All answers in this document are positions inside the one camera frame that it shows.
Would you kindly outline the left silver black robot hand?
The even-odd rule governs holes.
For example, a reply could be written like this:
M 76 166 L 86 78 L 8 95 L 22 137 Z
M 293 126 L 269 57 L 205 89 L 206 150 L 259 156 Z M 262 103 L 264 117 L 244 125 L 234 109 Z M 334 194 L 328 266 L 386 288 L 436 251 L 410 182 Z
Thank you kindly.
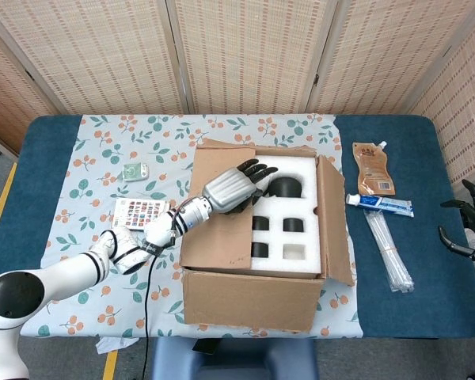
M 257 184 L 277 171 L 277 167 L 252 158 L 205 184 L 201 196 L 209 202 L 214 213 L 241 213 L 263 196 L 264 190 Z

